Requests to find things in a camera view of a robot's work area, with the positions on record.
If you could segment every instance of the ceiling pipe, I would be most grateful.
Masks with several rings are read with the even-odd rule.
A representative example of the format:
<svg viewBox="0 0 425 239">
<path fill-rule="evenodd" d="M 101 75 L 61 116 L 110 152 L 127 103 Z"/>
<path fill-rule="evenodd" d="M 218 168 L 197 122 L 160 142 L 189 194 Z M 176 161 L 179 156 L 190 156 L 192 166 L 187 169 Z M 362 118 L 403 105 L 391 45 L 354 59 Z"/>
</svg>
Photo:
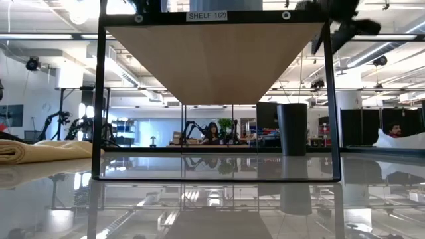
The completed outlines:
<svg viewBox="0 0 425 239">
<path fill-rule="evenodd" d="M 425 33 L 425 15 L 419 17 L 416 21 L 409 24 L 403 30 L 404 34 L 422 34 Z M 387 42 L 387 43 L 377 43 L 374 46 L 364 50 L 362 53 L 357 56 L 351 57 L 347 61 L 347 68 L 354 68 L 371 62 L 372 60 L 399 48 L 400 46 L 408 42 Z"/>
</svg>

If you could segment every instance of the ceiling light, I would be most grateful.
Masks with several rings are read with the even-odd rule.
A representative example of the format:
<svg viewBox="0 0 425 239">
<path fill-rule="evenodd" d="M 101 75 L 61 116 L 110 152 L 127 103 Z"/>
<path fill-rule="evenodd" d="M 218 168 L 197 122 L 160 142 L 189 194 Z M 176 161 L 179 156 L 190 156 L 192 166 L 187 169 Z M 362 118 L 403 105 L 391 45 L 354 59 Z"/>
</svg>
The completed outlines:
<svg viewBox="0 0 425 239">
<path fill-rule="evenodd" d="M 22 34 L 22 33 L 3 33 L 0 34 L 0 39 L 4 40 L 59 40 L 59 39 L 72 39 L 71 34 Z"/>
<path fill-rule="evenodd" d="M 352 40 L 413 40 L 416 35 L 355 35 Z"/>
<path fill-rule="evenodd" d="M 98 35 L 96 33 L 94 34 L 81 34 L 81 37 L 83 39 L 92 39 L 95 40 L 98 38 Z M 106 39 L 115 39 L 112 34 L 106 34 Z"/>
</svg>

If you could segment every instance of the glass surface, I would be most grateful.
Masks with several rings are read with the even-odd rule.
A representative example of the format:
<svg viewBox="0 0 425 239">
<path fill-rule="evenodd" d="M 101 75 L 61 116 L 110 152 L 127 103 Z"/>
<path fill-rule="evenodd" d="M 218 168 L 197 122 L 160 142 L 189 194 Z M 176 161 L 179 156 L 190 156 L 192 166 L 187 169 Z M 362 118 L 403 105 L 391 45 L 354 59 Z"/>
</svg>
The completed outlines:
<svg viewBox="0 0 425 239">
<path fill-rule="evenodd" d="M 1 165 L 0 238 L 381 239 L 425 234 L 421 158 L 343 154 L 341 183 L 316 184 L 101 183 L 90 180 L 90 164 L 81 159 Z M 131 171 L 128 163 L 109 166 Z M 245 173 L 245 167 L 237 173 Z M 274 175 L 275 168 L 264 172 Z M 302 173 L 299 168 L 290 167 Z M 313 168 L 329 172 L 325 162 L 307 166 Z"/>
<path fill-rule="evenodd" d="M 328 153 L 305 157 L 279 154 L 180 155 L 176 153 L 138 157 L 137 153 L 105 153 L 101 165 L 103 179 L 244 179 L 331 180 L 332 162 Z"/>
</svg>

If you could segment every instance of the black trash can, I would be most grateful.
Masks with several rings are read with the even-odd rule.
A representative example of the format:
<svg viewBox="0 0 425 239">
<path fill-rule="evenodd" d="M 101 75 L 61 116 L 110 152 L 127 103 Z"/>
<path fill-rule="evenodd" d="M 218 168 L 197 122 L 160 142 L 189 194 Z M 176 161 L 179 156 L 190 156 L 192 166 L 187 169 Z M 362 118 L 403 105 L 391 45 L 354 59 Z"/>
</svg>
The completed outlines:
<svg viewBox="0 0 425 239">
<path fill-rule="evenodd" d="M 304 156 L 307 145 L 307 104 L 279 104 L 280 145 L 284 156 Z"/>
</svg>

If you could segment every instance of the person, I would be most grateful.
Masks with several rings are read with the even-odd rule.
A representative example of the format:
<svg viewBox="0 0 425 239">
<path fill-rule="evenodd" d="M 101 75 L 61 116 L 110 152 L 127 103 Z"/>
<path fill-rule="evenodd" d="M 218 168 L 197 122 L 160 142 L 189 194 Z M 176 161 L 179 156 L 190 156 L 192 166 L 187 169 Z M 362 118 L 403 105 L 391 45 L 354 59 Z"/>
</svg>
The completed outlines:
<svg viewBox="0 0 425 239">
<path fill-rule="evenodd" d="M 393 138 L 398 138 L 401 137 L 401 127 L 399 123 L 391 123 L 390 127 L 389 127 L 389 132 L 388 135 L 393 137 Z"/>
<path fill-rule="evenodd" d="M 202 140 L 201 144 L 220 145 L 217 124 L 215 124 L 214 122 L 208 124 L 208 133 L 205 135 L 204 140 Z"/>
</svg>

